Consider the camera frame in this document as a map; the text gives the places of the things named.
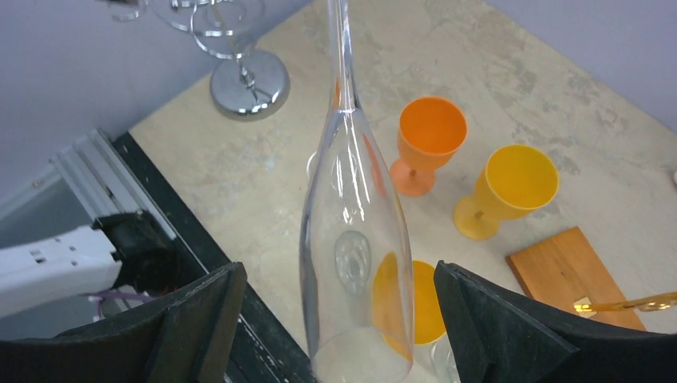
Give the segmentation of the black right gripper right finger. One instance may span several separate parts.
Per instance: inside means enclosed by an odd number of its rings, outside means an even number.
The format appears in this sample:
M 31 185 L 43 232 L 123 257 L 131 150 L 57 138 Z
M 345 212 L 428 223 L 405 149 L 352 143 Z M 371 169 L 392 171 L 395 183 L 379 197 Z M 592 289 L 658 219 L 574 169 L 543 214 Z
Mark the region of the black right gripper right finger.
M 434 272 L 464 382 L 674 382 L 676 336 L 582 318 L 455 263 Z

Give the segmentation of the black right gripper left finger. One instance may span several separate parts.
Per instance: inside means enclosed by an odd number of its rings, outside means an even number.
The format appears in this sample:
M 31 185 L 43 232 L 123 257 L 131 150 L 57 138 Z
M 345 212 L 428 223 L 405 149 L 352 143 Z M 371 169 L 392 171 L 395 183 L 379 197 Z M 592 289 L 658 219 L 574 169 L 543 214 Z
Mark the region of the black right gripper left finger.
M 229 263 L 151 302 L 53 338 L 1 343 L 3 382 L 221 382 L 247 286 Z

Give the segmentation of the gold rack with wooden base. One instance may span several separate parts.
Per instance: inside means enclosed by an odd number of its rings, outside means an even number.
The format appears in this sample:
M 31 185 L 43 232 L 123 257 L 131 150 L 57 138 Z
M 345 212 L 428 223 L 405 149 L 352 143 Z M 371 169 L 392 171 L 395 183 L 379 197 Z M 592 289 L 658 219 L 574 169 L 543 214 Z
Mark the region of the gold rack with wooden base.
M 580 318 L 645 330 L 635 313 L 676 306 L 676 293 L 628 300 L 578 227 L 506 257 L 524 293 Z

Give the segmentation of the clear tall flute glass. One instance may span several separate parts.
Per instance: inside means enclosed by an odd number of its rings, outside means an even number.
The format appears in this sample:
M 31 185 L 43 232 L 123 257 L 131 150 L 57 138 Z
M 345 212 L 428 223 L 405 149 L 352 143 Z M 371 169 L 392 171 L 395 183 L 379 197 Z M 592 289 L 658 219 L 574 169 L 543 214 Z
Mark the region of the clear tall flute glass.
M 409 236 L 358 98 L 348 4 L 327 10 L 330 103 L 299 238 L 307 352 L 320 382 L 399 382 L 414 362 Z

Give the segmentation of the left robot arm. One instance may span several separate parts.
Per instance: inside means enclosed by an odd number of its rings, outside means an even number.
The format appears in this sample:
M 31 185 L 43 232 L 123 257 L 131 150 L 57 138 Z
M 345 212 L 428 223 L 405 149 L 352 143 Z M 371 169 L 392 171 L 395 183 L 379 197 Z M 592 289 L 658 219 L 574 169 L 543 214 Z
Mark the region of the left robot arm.
M 1 250 L 1 315 L 121 286 L 163 293 L 178 261 L 172 239 L 148 211 L 103 216 L 33 243 Z

